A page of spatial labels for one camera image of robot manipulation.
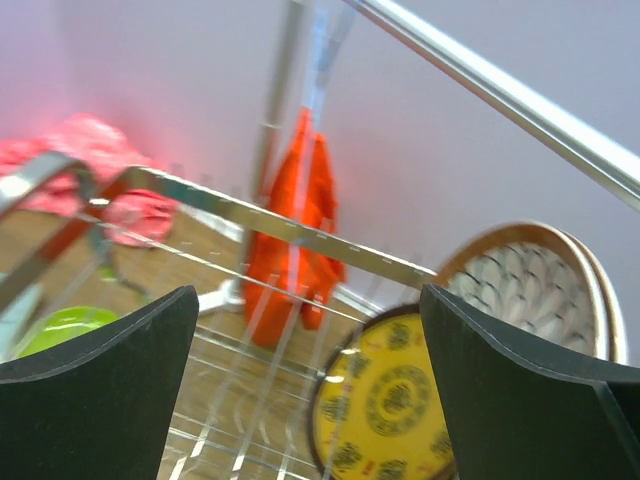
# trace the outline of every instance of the orange bag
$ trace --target orange bag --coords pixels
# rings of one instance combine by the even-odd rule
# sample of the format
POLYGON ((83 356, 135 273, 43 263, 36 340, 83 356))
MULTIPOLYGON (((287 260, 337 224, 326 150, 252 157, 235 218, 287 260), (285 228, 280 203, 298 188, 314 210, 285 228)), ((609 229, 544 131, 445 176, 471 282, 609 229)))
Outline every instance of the orange bag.
MULTIPOLYGON (((311 110, 303 108, 293 144, 271 188, 267 208, 304 225, 334 233, 337 202, 329 152, 325 137, 309 131, 311 128, 311 110), (313 135, 312 142, 308 141, 309 134, 313 135), (311 155, 305 152, 307 145, 313 146, 311 155)), ((333 259, 256 233, 247 275, 326 305, 336 284, 345 281, 345 267, 333 259), (277 275, 275 283, 270 280, 273 274, 277 275)), ((244 296, 246 321, 249 328, 255 327, 253 342, 263 347, 277 344, 296 300, 252 282, 244 282, 244 296)), ((300 314, 306 329, 320 327, 321 309, 305 303, 300 314)))

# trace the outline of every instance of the green bowl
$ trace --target green bowl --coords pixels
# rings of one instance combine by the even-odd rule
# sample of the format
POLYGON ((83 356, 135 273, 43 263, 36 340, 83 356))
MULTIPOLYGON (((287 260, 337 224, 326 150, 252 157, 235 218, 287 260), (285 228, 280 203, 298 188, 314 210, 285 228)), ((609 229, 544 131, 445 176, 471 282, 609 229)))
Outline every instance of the green bowl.
POLYGON ((54 347, 115 322, 117 319, 118 316, 115 313, 93 307, 71 307, 58 310, 47 318, 42 330, 20 352, 18 358, 54 347))

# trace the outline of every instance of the red fabric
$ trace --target red fabric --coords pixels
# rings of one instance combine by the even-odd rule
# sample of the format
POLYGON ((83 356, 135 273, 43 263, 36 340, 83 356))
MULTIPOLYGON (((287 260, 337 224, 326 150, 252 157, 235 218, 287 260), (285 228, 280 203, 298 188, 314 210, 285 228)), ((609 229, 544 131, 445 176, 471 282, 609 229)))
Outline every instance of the red fabric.
MULTIPOLYGON (((153 161, 137 152, 118 129, 88 115, 74 115, 43 137, 31 141, 7 140, 0 143, 0 176, 9 175, 31 158, 54 150, 87 162, 99 184, 107 184, 131 165, 153 167, 153 161)), ((105 212, 105 220, 127 231, 163 241, 171 230, 177 202, 146 190, 132 190, 121 195, 105 212)), ((51 180, 31 195, 20 208, 52 213, 64 217, 80 207, 76 182, 71 175, 51 180)), ((146 246, 134 238, 108 230, 115 242, 146 246)))
MULTIPOLYGON (((334 181, 331 172, 329 152, 324 136, 309 132, 311 112, 303 109, 300 115, 296 138, 271 188, 267 208, 288 218, 296 215, 296 196, 304 195, 302 218, 304 225, 334 233, 337 202, 334 195, 334 181), (313 142, 307 142, 308 134, 313 142), (313 152, 305 152, 308 143, 313 152)), ((345 280, 345 268, 340 262, 292 246, 281 240, 256 234, 249 255, 247 275, 267 284, 272 275, 278 275, 275 287, 327 304, 338 282, 345 280)), ((276 344, 285 328, 293 308, 292 298, 284 293, 265 292, 265 287, 245 282, 247 322, 254 343, 260 346, 276 344)), ((323 311, 304 304, 300 311, 305 328, 317 330, 323 318, 323 311)))

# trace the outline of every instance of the yellow round plate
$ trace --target yellow round plate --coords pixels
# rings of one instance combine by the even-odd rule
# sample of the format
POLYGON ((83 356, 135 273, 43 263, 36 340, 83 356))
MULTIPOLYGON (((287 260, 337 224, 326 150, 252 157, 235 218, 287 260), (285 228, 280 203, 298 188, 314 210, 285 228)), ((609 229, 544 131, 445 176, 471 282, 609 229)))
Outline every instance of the yellow round plate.
POLYGON ((418 305, 389 310, 366 323, 359 342, 354 336, 331 356, 311 397, 318 469, 334 480, 451 478, 453 451, 418 305))

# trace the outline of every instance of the white wall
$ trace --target white wall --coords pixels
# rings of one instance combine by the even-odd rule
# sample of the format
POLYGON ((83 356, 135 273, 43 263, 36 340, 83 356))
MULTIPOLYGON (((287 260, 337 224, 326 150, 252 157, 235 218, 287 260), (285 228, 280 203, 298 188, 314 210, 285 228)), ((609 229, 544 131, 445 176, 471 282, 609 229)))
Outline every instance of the white wall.
MULTIPOLYGON (((640 153, 637 2, 401 3, 640 153)), ((182 163, 196 179, 208 172, 225 191, 245 187, 283 4, 57 0, 76 106, 165 165, 182 163)), ((364 19, 339 59, 323 124, 344 236, 420 252, 436 267, 496 223, 527 217, 569 230, 609 271, 640 362, 640 215, 364 19)), ((366 288, 364 275, 351 282, 366 288)))
POLYGON ((52 0, 0 2, 0 138, 29 137, 73 111, 52 0))

